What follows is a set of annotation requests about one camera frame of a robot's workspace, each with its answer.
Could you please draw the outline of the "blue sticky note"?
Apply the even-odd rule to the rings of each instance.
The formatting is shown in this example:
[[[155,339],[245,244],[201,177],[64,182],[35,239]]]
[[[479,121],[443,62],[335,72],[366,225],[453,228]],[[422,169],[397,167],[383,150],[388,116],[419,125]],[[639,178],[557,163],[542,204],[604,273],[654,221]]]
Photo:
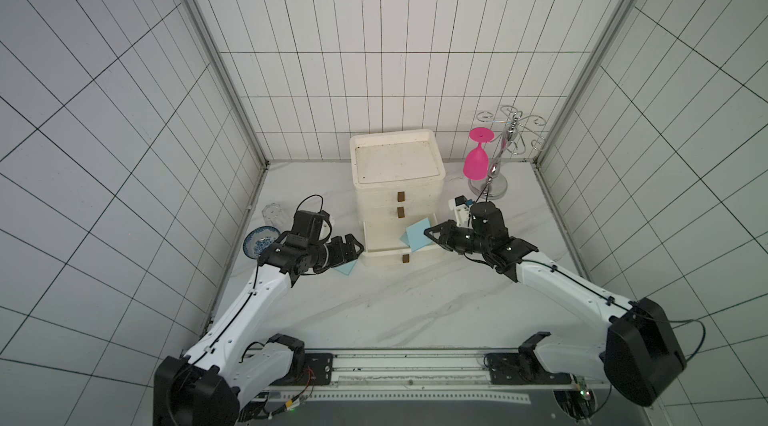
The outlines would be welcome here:
[[[344,263],[344,264],[342,264],[340,266],[335,267],[334,271],[336,271],[336,272],[338,272],[340,274],[343,274],[345,276],[349,276],[352,273],[352,271],[354,270],[356,265],[357,265],[357,260],[350,261],[350,262],[347,262],[347,263]]]
[[[427,229],[427,228],[430,228],[430,227],[432,227],[430,219],[429,218],[424,218],[421,221],[419,221],[417,223],[414,223],[413,225],[408,226],[406,228],[406,230],[410,229],[411,231],[413,231],[415,234],[418,235],[418,240],[419,240],[420,248],[418,250],[416,250],[416,251],[419,251],[419,250],[423,249],[424,247],[427,247],[427,246],[430,246],[430,245],[433,244],[429,239],[427,239],[424,236],[424,230]]]
[[[416,251],[420,248],[418,235],[415,234],[410,229],[407,229],[402,234],[402,236],[400,237],[400,241],[404,243],[406,246],[408,246],[412,251]]]

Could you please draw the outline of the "white bottom pull-out drawer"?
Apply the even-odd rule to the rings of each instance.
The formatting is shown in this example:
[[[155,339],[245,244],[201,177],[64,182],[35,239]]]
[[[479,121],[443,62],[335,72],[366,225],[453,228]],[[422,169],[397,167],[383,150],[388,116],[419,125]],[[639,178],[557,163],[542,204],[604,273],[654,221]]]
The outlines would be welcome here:
[[[424,266],[441,261],[447,252],[436,244],[412,252],[400,241],[408,226],[429,218],[431,225],[436,224],[434,215],[416,219],[394,219],[380,222],[364,222],[363,263],[371,267]]]

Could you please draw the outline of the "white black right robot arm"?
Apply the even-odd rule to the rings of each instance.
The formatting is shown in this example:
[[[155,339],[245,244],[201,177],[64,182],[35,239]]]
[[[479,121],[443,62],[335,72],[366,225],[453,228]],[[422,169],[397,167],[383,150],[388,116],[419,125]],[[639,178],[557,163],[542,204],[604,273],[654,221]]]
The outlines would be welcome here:
[[[424,235],[543,294],[585,325],[585,333],[574,339],[540,331],[523,342],[517,354],[524,378],[550,373],[606,382],[647,407],[687,368],[674,323],[658,303],[611,293],[561,267],[535,245],[511,236],[494,203],[473,204],[466,226],[448,220]]]

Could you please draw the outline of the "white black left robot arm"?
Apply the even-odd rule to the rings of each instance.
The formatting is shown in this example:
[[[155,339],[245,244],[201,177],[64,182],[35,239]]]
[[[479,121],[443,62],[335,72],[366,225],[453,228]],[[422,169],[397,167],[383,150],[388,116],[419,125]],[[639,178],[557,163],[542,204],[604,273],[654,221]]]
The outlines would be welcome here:
[[[269,309],[302,276],[354,262],[363,251],[351,234],[326,241],[281,234],[259,254],[244,289],[199,342],[157,368],[153,424],[233,425],[274,382],[300,378],[304,344],[297,338],[277,334],[252,356],[246,353]]]

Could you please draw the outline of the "white plastic drawer cabinet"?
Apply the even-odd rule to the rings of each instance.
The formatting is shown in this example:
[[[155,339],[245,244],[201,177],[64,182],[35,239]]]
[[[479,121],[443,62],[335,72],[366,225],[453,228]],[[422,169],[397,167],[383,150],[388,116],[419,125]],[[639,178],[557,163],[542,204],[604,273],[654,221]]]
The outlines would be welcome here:
[[[446,176],[427,129],[350,139],[357,212],[364,223],[417,220],[437,213]]]

